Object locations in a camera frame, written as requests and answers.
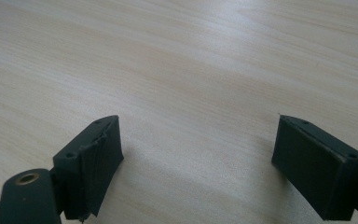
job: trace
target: clamp jaw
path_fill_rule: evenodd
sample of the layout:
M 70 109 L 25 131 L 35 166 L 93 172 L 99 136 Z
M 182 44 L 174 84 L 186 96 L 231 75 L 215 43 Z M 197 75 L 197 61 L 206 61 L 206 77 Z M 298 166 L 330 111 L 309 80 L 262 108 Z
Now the clamp jaw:
M 92 122 L 53 157 L 54 167 L 11 177 L 0 201 L 0 224 L 59 224 L 98 215 L 110 181 L 124 159 L 118 116 Z
M 272 163 L 323 220 L 358 210 L 358 150 L 310 122 L 281 116 Z

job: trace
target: screw hole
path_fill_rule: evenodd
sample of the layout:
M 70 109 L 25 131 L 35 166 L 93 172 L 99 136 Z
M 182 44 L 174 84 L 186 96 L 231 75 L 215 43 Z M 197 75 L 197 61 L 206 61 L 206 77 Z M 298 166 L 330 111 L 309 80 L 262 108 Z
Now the screw hole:
M 16 185 L 27 185 L 27 184 L 31 184 L 32 182 L 36 181 L 39 178 L 39 174 L 38 173 L 33 173 L 33 174 L 26 174 L 23 175 L 21 177 L 19 177 L 16 180 Z
M 73 152 L 68 152 L 68 153 L 66 153 L 66 158 L 73 158 L 74 156 L 75 156 L 75 153 L 73 153 Z

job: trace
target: metal ring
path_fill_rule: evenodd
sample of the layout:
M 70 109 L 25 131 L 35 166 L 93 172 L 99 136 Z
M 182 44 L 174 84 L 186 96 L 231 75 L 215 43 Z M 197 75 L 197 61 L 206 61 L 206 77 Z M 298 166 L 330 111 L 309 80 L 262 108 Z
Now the metal ring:
M 36 181 L 39 178 L 40 174 L 38 173 L 30 173 L 26 175 L 22 175 L 21 177 L 16 179 L 16 185 L 27 185 Z

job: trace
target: tabletop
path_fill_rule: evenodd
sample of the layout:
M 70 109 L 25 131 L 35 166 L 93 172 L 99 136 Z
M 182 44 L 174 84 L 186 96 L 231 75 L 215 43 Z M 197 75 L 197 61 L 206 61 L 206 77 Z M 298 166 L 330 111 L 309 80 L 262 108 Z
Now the tabletop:
M 0 0 L 0 192 L 109 115 L 86 224 L 322 224 L 270 161 L 280 115 L 358 149 L 358 1 Z

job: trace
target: wood grain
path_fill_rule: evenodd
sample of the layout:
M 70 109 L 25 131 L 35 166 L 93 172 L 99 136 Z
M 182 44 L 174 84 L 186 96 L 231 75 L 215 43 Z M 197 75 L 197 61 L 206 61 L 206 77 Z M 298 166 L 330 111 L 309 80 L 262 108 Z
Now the wood grain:
M 0 191 L 115 114 L 86 223 L 323 223 L 270 159 L 280 114 L 358 149 L 358 1 L 0 0 Z

